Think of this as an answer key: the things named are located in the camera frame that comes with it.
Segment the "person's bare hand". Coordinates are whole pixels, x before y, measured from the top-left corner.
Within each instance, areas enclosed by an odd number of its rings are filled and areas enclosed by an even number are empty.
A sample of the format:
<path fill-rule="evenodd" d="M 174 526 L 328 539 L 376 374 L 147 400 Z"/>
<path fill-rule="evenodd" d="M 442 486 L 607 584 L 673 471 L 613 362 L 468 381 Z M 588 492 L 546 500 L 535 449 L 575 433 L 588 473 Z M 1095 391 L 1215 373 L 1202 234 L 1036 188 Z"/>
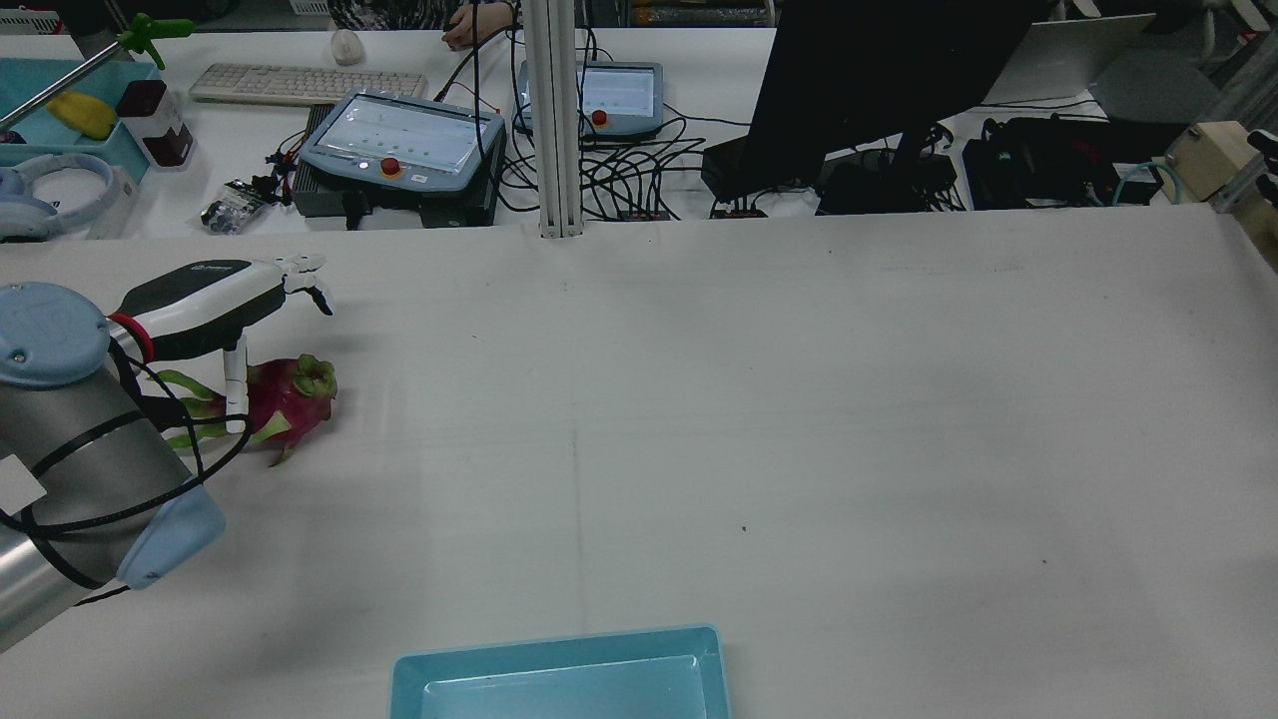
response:
<path fill-rule="evenodd" d="M 504 32 L 515 19 L 511 1 L 465 3 L 443 23 L 441 40 L 455 51 L 473 47 Z"/>

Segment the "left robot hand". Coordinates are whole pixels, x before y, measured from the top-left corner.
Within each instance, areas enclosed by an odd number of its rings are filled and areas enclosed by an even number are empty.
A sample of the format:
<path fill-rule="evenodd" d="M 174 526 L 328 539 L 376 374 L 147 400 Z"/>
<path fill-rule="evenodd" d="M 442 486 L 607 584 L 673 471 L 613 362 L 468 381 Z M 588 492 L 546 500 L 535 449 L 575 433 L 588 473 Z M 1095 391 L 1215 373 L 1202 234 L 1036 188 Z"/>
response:
<path fill-rule="evenodd" d="M 288 295 L 307 292 L 331 315 L 320 281 L 325 257 L 288 255 L 272 261 L 199 261 L 141 284 L 109 315 L 109 335 L 132 360 L 190 360 L 222 352 L 227 411 L 247 412 L 248 354 L 244 332 L 282 307 Z"/>

